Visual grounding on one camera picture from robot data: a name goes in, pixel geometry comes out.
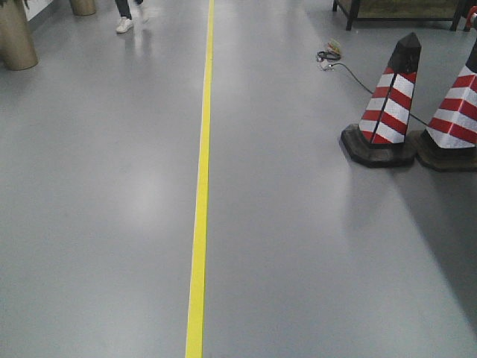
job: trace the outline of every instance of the white sneaker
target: white sneaker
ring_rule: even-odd
[[[116,28],[116,32],[118,34],[123,34],[130,28],[134,26],[133,20],[129,20],[127,17],[122,17],[121,20],[119,20],[119,25]]]
[[[147,22],[149,20],[149,9],[148,7],[142,2],[140,5],[137,6],[139,8],[139,13],[141,14],[142,22]]]

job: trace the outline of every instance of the cable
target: cable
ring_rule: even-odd
[[[346,66],[344,63],[341,63],[341,62],[338,62],[338,63],[331,63],[328,65],[327,69],[332,69],[333,67],[335,66],[343,66],[351,75],[352,77],[356,80],[356,82],[358,82],[365,90],[367,90],[371,95],[373,94],[373,91],[371,91],[369,88],[367,88],[356,76],[355,74],[353,73],[353,71],[351,71],[348,66]],[[409,115],[416,119],[419,123],[425,125],[426,127],[428,127],[427,123],[425,123],[423,120],[417,118],[414,114],[412,114],[411,112],[409,112]]]
[[[333,51],[320,51],[316,54],[317,62],[323,62],[324,60],[338,61],[340,59],[341,59],[341,55]]]

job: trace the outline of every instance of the yellow floor tape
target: yellow floor tape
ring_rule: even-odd
[[[210,97],[214,36],[214,0],[209,0],[207,50],[203,82],[202,129],[200,131],[199,172],[195,207],[192,274],[187,322],[186,358],[202,358],[203,318],[206,288],[207,210],[209,202]]]

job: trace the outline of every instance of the black rubber base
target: black rubber base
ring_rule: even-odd
[[[355,162],[368,168],[409,166],[414,162],[416,149],[407,142],[403,144],[371,145],[358,125],[349,125],[341,132],[341,141]]]
[[[412,131],[408,141],[417,149],[417,159],[438,172],[477,172],[477,150],[439,148],[427,131]]]

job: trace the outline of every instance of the planter pot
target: planter pot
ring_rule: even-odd
[[[77,16],[92,15],[96,12],[95,0],[69,0],[73,14]]]
[[[8,69],[29,69],[38,63],[22,0],[0,7],[1,56]]]

